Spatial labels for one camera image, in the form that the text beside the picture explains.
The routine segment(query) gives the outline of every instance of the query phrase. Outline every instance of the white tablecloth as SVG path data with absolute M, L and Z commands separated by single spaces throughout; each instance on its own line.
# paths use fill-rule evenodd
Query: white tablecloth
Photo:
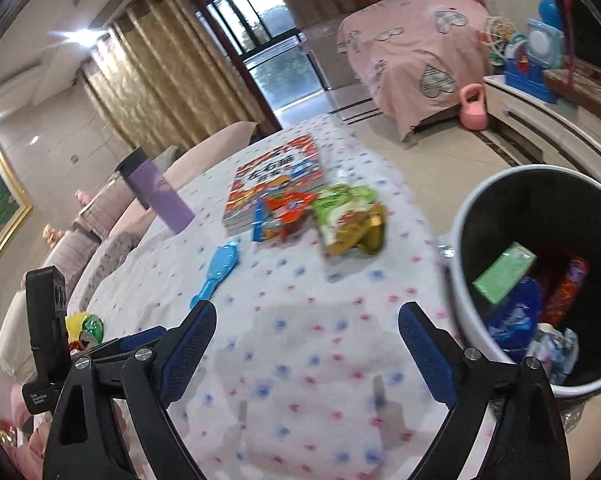
M 305 133 L 330 172 L 344 169 L 353 183 L 378 190 L 390 210 L 386 247 L 374 258 L 333 263 L 313 221 L 287 244 L 240 235 L 240 264 L 212 298 L 212 344 L 169 413 L 209 478 L 406 480 L 447 409 L 405 348 L 397 312 L 416 300 L 437 326 L 455 329 L 436 240 L 402 175 L 341 121 L 298 124 L 184 187 L 194 223 L 173 236 L 154 222 L 89 310 L 103 319 L 106 338 L 179 325 L 228 240 L 221 217 L 236 168 Z M 462 478 L 477 473 L 492 428 L 488 415 Z M 138 463 L 138 450 L 132 455 Z

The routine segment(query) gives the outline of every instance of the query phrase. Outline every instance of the tiled floor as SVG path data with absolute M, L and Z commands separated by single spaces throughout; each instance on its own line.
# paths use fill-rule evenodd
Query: tiled floor
M 291 126 L 342 107 L 346 109 L 335 115 L 351 124 L 367 147 L 402 171 L 439 236 L 451 229 L 461 204 L 484 179 L 510 164 L 535 162 L 533 154 L 512 146 L 502 132 L 487 131 L 477 136 L 455 120 L 424 128 L 416 134 L 416 142 L 401 142 L 394 121 L 378 114 L 359 85 L 314 96 L 280 112 L 280 119 Z M 601 460 L 601 395 L 585 404 L 583 417 L 568 434 L 567 442 L 571 478 L 585 480 Z

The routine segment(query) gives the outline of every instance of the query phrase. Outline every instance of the metal screw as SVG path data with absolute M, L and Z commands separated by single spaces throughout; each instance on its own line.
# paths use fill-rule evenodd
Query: metal screw
M 134 354 L 134 357 L 138 360 L 138 361 L 146 361 L 147 359 L 149 359 L 151 357 L 151 349 L 149 348 L 141 348 L 139 350 L 136 350 L 136 353 Z
M 81 357 L 78 361 L 76 361 L 76 368 L 79 370 L 84 370 L 90 364 L 89 357 Z
M 542 366 L 542 364 L 540 364 L 540 361 L 535 357 L 526 357 L 525 364 L 532 370 L 538 370 Z
M 470 361 L 478 361 L 483 355 L 480 353 L 480 350 L 476 348 L 467 348 L 465 350 L 465 357 Z

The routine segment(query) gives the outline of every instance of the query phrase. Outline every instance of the purple thermos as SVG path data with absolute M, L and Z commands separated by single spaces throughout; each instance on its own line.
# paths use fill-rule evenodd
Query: purple thermos
M 196 217 L 142 148 L 130 153 L 117 170 L 140 203 L 151 207 L 174 234 L 182 232 Z

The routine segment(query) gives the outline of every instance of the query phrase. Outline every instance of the kettlebell handle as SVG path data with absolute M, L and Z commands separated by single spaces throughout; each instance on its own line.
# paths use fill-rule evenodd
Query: kettlebell handle
M 467 106 L 469 104 L 469 96 L 472 96 L 476 93 L 478 94 L 478 101 L 480 101 L 482 104 L 485 104 L 485 87 L 480 83 L 473 83 L 460 89 L 460 102 L 462 105 Z

